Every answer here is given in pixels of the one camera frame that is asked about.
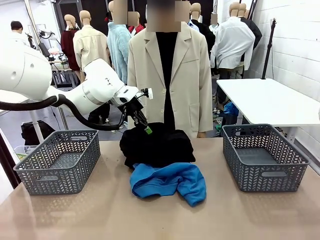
blazer lapel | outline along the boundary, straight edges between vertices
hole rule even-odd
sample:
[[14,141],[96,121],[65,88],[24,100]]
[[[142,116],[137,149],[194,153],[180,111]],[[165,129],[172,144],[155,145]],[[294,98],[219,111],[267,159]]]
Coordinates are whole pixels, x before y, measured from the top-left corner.
[[158,40],[155,32],[148,32],[145,31],[145,37],[144,39],[147,41],[145,44],[145,49],[150,55],[150,58],[153,62],[153,65],[162,81],[163,86],[165,87],[165,78],[164,78],[164,71],[162,69],[162,63],[161,63],[161,57],[160,57],[160,51],[159,51],[159,45]]
[[172,73],[171,73],[171,83],[175,77],[175,74],[181,65],[188,49],[189,43],[187,40],[191,39],[190,27],[185,23],[181,22],[181,32],[178,33],[175,43],[173,63],[172,63]]

black hair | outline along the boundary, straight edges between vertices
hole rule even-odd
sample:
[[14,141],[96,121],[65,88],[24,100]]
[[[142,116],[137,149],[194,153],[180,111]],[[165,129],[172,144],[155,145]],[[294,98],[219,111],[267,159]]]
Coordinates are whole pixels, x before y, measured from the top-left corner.
[[24,27],[22,26],[21,22],[19,21],[12,21],[11,22],[11,30],[19,30],[19,29],[24,29]]

beige blazer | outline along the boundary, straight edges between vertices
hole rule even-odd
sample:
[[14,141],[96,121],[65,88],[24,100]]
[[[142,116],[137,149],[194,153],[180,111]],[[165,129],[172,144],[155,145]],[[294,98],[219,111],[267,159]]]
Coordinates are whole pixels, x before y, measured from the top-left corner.
[[73,47],[76,62],[82,70],[96,59],[103,59],[110,65],[107,36],[91,25],[84,25],[75,33]]
[[[146,29],[129,41],[128,85],[152,88],[153,99],[142,97],[149,123],[164,122],[166,85],[155,32]],[[205,37],[181,23],[174,50],[170,97],[175,128],[190,138],[213,129],[212,78]]]

brown tabletop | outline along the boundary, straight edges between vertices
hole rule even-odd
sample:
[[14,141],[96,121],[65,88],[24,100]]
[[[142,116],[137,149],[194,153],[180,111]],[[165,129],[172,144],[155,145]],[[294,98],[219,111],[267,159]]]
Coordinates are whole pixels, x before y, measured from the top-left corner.
[[20,184],[0,206],[1,240],[316,240],[320,178],[308,168],[295,193],[243,193],[225,162],[221,138],[193,140],[206,201],[174,196],[141,200],[119,142],[101,158],[81,193],[32,196]]

person's hand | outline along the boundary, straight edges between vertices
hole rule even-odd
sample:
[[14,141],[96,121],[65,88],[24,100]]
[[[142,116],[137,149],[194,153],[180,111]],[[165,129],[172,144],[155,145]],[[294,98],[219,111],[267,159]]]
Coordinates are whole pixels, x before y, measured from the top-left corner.
[[205,139],[206,137],[207,135],[205,132],[198,132],[198,136],[197,136],[198,139]]

